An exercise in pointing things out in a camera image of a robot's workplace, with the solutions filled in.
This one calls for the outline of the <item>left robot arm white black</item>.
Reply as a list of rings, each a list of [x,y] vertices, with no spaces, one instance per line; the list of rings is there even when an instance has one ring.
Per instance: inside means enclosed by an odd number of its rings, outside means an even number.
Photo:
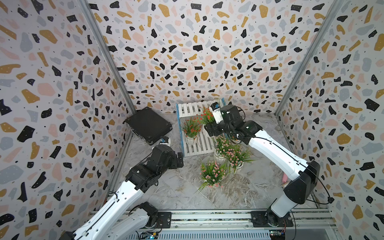
[[[183,153],[176,153],[167,145],[157,145],[151,154],[132,167],[112,197],[76,231],[65,232],[62,240],[118,240],[145,226],[152,227],[158,210],[151,204],[141,204],[123,221],[120,217],[151,186],[159,182],[167,170],[184,166]]]

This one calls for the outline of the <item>red flower pot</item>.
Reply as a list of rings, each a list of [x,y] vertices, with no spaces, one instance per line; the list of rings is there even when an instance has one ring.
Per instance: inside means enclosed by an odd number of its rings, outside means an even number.
[[[197,142],[202,130],[202,124],[200,123],[199,117],[195,116],[186,119],[183,123],[182,130],[186,137],[186,143],[193,146]]]
[[[205,126],[215,122],[215,118],[209,108],[203,107],[203,111],[199,116],[200,123]]]

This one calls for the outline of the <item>aluminium rail frame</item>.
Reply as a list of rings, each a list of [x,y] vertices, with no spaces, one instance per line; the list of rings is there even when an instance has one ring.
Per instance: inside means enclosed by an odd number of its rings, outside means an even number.
[[[136,210],[126,211],[123,221]],[[290,213],[293,227],[254,228],[251,212],[262,210],[179,210],[171,212],[169,229],[140,228],[119,240],[139,240],[142,232],[157,232],[158,240],[340,240],[329,211],[325,209],[296,209]]]

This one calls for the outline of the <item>black square box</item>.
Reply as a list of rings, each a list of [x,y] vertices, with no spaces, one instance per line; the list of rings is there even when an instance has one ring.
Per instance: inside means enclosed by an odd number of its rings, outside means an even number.
[[[135,135],[145,140],[150,146],[173,129],[171,122],[149,107],[145,107],[126,118],[124,123],[131,128]]]

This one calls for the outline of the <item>pink flower pot front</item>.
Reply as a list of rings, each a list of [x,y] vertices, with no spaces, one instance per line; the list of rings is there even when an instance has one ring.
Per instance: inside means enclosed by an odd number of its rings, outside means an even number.
[[[219,164],[218,162],[202,163],[200,177],[203,181],[198,191],[201,192],[204,188],[222,188],[222,182],[229,174],[227,164]]]

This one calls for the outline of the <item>green circuit board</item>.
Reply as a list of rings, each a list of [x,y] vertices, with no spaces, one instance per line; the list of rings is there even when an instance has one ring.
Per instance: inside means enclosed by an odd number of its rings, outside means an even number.
[[[159,234],[157,232],[142,232],[139,234],[140,240],[157,240]]]

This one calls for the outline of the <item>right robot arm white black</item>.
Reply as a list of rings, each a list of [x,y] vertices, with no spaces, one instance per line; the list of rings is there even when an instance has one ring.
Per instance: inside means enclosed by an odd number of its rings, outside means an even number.
[[[209,107],[215,123],[208,127],[209,135],[227,134],[242,143],[256,149],[291,180],[283,194],[266,211],[270,225],[284,218],[295,206],[306,202],[319,180],[320,165],[296,156],[275,141],[259,124],[241,116],[238,107],[226,105],[220,107],[214,102]]]

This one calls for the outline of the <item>pink flower pot right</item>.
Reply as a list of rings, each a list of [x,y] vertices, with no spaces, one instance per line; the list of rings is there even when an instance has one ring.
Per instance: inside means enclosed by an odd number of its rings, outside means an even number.
[[[236,173],[245,164],[255,161],[251,159],[252,153],[248,148],[242,148],[239,146],[233,146],[225,153],[225,157],[229,166],[229,169]]]

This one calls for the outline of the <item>blue white slatted rack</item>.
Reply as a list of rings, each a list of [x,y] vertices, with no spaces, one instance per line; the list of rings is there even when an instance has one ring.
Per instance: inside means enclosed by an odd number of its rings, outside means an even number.
[[[177,117],[184,156],[211,154],[215,151],[214,138],[206,133],[202,123],[208,108],[215,102],[221,107],[226,104],[224,99],[177,104]]]

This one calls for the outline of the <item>pink flower pot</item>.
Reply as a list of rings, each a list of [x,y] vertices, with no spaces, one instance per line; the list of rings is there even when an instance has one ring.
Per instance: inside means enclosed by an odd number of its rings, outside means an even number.
[[[239,146],[233,146],[225,153],[225,157],[229,166],[229,169],[236,173],[245,164],[255,161],[251,159],[252,153],[248,148],[242,148]]]
[[[234,144],[231,140],[227,139],[225,136],[218,136],[215,138],[214,156],[220,161],[225,160],[233,147]]]
[[[203,181],[198,191],[201,192],[204,188],[222,188],[222,182],[229,174],[227,164],[219,164],[218,162],[202,163],[200,177]]]

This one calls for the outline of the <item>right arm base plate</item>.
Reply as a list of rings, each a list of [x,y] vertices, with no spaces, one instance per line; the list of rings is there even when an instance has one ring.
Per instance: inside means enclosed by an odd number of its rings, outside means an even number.
[[[293,218],[290,213],[279,218],[272,211],[252,211],[251,222],[254,228],[283,228],[294,226]]]

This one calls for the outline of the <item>pink flower pot back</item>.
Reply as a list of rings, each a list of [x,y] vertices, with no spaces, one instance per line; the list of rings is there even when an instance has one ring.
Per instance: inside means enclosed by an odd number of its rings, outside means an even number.
[[[231,140],[227,139],[225,136],[218,136],[215,138],[214,156],[220,161],[225,160],[233,147],[234,144]]]

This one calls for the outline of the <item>pink cylindrical object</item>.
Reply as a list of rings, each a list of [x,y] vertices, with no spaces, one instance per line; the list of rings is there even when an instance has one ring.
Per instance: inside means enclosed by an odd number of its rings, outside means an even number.
[[[288,181],[288,177],[286,174],[283,174],[283,177],[282,177],[282,183],[285,184],[286,182]]]

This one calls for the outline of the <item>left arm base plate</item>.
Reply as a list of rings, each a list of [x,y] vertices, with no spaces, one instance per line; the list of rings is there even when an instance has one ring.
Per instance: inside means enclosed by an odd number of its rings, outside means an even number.
[[[158,212],[149,217],[149,221],[144,226],[145,229],[169,229],[171,227],[172,213]]]

